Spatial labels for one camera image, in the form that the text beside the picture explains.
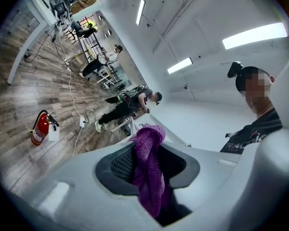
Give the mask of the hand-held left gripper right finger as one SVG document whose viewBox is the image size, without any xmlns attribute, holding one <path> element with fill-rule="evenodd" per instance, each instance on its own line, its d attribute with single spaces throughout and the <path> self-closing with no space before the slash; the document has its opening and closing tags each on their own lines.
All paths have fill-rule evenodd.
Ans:
<svg viewBox="0 0 289 231">
<path fill-rule="evenodd" d="M 235 198 L 227 192 L 239 155 L 164 142 L 169 184 L 183 216 L 167 228 L 228 228 Z"/>
</svg>

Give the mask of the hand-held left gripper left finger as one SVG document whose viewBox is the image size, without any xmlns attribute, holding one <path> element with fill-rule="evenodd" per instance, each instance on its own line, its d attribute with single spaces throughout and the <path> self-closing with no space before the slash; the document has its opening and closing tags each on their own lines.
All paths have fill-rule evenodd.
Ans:
<svg viewBox="0 0 289 231">
<path fill-rule="evenodd" d="M 21 198 L 69 231 L 161 231 L 140 204 L 138 188 L 110 169 L 114 159 L 133 147 L 125 142 L 76 155 L 28 187 Z"/>
</svg>

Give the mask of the purple cloth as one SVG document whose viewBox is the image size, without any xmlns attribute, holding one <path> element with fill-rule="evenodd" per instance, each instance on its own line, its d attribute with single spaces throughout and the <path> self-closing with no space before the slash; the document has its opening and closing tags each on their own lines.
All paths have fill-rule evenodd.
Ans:
<svg viewBox="0 0 289 231">
<path fill-rule="evenodd" d="M 167 207 L 170 198 L 169 181 L 158 165 L 159 146 L 165 137 L 162 126 L 147 123 L 130 139 L 136 142 L 132 184 L 139 190 L 141 205 L 153 218 L 157 218 L 161 209 Z"/>
</svg>

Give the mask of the red fire extinguisher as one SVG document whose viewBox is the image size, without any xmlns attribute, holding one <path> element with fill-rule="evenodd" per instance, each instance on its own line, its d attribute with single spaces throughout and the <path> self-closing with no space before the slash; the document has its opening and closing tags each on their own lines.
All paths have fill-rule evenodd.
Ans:
<svg viewBox="0 0 289 231">
<path fill-rule="evenodd" d="M 31 132 L 31 142 L 35 146 L 39 146 L 48 136 L 49 126 L 60 127 L 59 123 L 46 110 L 41 110 L 33 125 Z"/>
</svg>

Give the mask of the person's black shirt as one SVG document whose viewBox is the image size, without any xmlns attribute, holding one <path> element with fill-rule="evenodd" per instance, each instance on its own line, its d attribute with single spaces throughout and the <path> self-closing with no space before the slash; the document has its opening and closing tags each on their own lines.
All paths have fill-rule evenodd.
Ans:
<svg viewBox="0 0 289 231">
<path fill-rule="evenodd" d="M 242 154 L 246 146 L 261 142 L 267 135 L 282 127 L 276 110 L 272 109 L 250 125 L 246 125 L 243 129 L 234 133 L 220 152 Z"/>
</svg>

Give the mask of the white paper card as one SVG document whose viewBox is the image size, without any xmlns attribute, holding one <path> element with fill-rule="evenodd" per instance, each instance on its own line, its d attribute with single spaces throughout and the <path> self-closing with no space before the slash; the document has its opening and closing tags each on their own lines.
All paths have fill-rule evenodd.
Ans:
<svg viewBox="0 0 289 231">
<path fill-rule="evenodd" d="M 49 141 L 59 141 L 60 140 L 60 128 L 57 126 L 50 125 L 48 132 Z"/>
</svg>

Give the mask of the white ceiling light bar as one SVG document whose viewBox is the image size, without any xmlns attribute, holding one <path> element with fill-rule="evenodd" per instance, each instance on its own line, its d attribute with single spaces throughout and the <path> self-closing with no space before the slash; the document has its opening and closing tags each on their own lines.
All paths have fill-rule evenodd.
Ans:
<svg viewBox="0 0 289 231">
<path fill-rule="evenodd" d="M 137 13 L 137 17 L 136 17 L 136 24 L 138 26 L 140 25 L 140 21 L 141 21 L 142 15 L 143 15 L 144 6 L 145 6 L 145 0 L 140 0 L 138 13 Z"/>
<path fill-rule="evenodd" d="M 190 66 L 192 64 L 193 64 L 192 59 L 190 57 L 188 57 L 188 58 L 178 62 L 174 66 L 170 67 L 169 69 L 167 69 L 167 71 L 169 74 L 172 74 L 172 73 L 179 71 L 179 70 L 181 70 L 187 66 Z"/>
<path fill-rule="evenodd" d="M 226 50 L 263 40 L 286 38 L 286 28 L 282 22 L 250 29 L 222 40 Z"/>
</svg>

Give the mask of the light wooden table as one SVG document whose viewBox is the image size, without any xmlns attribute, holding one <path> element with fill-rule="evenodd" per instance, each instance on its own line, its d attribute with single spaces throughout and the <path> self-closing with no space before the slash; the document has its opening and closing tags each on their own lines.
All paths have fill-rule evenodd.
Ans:
<svg viewBox="0 0 289 231">
<path fill-rule="evenodd" d="M 90 49 L 90 48 L 87 48 L 85 51 L 82 51 L 80 53 L 77 53 L 76 55 L 74 56 L 71 56 L 68 59 L 69 63 L 76 59 L 79 63 L 82 63 L 82 59 L 85 58 L 86 60 L 88 59 L 93 59 L 95 60 L 96 59 L 96 55 L 95 53 Z"/>
</svg>

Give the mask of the black metal railing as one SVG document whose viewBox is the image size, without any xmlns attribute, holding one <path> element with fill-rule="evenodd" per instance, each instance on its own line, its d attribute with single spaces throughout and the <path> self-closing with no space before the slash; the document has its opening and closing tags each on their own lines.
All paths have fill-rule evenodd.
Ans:
<svg viewBox="0 0 289 231">
<path fill-rule="evenodd" d="M 78 21 L 78 24 L 81 27 L 85 27 L 88 24 L 92 24 L 92 27 L 94 29 L 96 29 L 97 32 L 98 32 L 98 29 L 99 29 L 93 14 L 90 15 L 90 16 L 83 17 L 81 20 Z M 81 44 L 81 47 L 82 47 L 83 50 L 87 49 L 86 48 L 86 43 L 90 47 L 91 51 L 93 52 L 93 55 L 90 55 L 89 52 L 86 52 L 85 53 L 85 57 L 86 57 L 88 62 L 91 62 L 92 60 L 96 59 L 97 56 L 102 54 L 102 47 L 101 47 L 101 45 L 100 45 L 100 43 L 99 43 L 99 41 L 98 41 L 98 39 L 96 37 L 96 33 L 91 34 L 87 38 L 85 38 L 85 37 L 81 37 L 80 38 L 80 44 Z"/>
</svg>

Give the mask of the grey robot equipment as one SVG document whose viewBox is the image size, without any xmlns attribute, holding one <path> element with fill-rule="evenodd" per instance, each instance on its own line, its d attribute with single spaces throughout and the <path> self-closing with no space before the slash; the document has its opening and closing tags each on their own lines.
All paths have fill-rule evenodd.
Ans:
<svg viewBox="0 0 289 231">
<path fill-rule="evenodd" d="M 57 23 L 68 25 L 71 22 L 71 11 L 69 0 L 50 0 L 50 7 Z"/>
</svg>

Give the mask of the white desk frame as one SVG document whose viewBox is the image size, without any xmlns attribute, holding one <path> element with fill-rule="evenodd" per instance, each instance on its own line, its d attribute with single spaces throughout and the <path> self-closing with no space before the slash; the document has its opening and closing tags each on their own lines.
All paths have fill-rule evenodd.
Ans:
<svg viewBox="0 0 289 231">
<path fill-rule="evenodd" d="M 108 84 L 115 85 L 115 83 L 117 83 L 116 78 L 111 73 L 108 66 L 105 67 L 100 73 L 98 73 L 98 76 L 100 77 L 100 79 L 96 82 L 97 84 L 102 83 L 103 81 L 107 85 Z"/>
</svg>

